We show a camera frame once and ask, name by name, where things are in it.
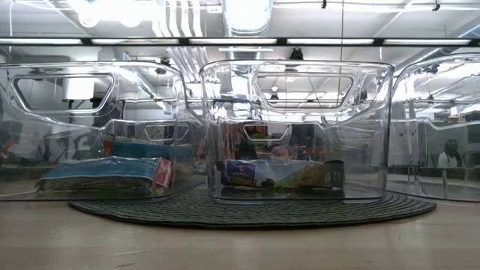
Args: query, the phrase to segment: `round woven rug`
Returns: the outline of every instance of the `round woven rug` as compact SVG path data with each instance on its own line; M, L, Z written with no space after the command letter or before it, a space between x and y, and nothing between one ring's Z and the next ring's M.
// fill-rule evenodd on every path
M260 204L215 202L204 184L164 200L73 201L80 211L119 221L209 229L333 227L368 224L420 215L436 204L385 192L373 202L343 200L265 201Z

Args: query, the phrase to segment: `ceiling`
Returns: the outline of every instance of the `ceiling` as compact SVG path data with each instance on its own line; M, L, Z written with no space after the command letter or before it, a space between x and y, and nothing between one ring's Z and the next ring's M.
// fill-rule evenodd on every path
M268 35L273 37L393 37L393 38L453 38L480 25L480 1L442 0L441 8L432 11L434 0L345 0L344 13L339 0L328 0L327 8L321 1L274 0ZM100 21L93 28L79 24L78 14L71 10L66 0L10 0L0 1L0 35L44 37L154 37L151 17L155 16L151 0L137 0L144 19L137 27L128 28L118 21ZM205 36L222 37L221 1L201 1L201 28ZM178 2L177 25L181 25L181 9ZM160 47L3 47L4 54L11 51L11 61L37 62L104 60L118 58L123 52L138 60L156 60L169 57L166 48ZM210 62L225 59L227 54L219 48L208 47ZM264 59L286 59L290 47L271 48L263 52ZM344 48L305 47L307 60L347 60L385 62L405 65L408 61L431 51L422 48ZM458 52L480 52L480 48L460 49Z

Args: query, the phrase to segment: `ductwork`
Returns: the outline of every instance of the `ductwork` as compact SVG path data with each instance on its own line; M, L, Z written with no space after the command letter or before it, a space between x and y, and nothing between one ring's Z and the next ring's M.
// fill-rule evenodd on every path
M227 37L265 37L269 33L273 0L222 0ZM229 52L230 59L261 59L261 52Z
M467 29L463 33L461 30L459 31L461 34L455 35L457 38L479 38L480 37L480 24L479 19L475 19L469 25L463 27ZM406 67L416 62L428 60L428 59L435 59L437 57L448 56L452 53L461 49L460 47L449 47L449 48L438 48L438 49L426 49L421 51L420 53L414 55L413 57L408 58L406 61L403 61L400 64L395 65L395 75L400 75L401 71L403 71Z

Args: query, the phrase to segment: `wooden table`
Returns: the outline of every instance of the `wooden table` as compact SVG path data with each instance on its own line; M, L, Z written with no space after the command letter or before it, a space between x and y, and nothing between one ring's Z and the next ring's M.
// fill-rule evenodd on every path
M0 203L0 269L480 269L480 205L364 226L214 231Z

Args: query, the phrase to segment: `clear plastic bin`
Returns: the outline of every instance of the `clear plastic bin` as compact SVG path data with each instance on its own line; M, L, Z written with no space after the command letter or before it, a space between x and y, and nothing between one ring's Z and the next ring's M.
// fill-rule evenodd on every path
M12 64L0 83L0 200L163 197L201 181L202 123L171 67Z
M480 200L480 54L422 61L398 77L388 186L422 197Z
M219 61L200 73L211 197L382 196L392 66Z

